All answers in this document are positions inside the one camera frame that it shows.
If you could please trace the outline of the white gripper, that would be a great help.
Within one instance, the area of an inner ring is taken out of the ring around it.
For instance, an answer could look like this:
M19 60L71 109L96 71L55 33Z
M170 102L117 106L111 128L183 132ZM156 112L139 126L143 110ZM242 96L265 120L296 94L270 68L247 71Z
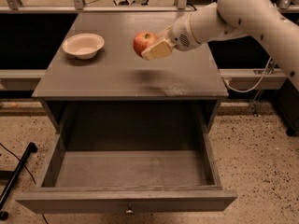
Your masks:
M179 17L170 27L156 34L158 40L145 48L141 55L147 61L161 59L172 54L174 47L180 51L197 49L200 44L196 41L191 29L191 14Z

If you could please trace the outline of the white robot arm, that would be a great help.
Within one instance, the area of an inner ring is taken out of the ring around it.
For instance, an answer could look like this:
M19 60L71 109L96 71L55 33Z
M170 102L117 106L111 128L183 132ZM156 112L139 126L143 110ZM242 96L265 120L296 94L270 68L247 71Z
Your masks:
M270 0L217 0L179 17L141 52L150 61L188 51L210 41L249 35L299 89L299 26L284 17Z

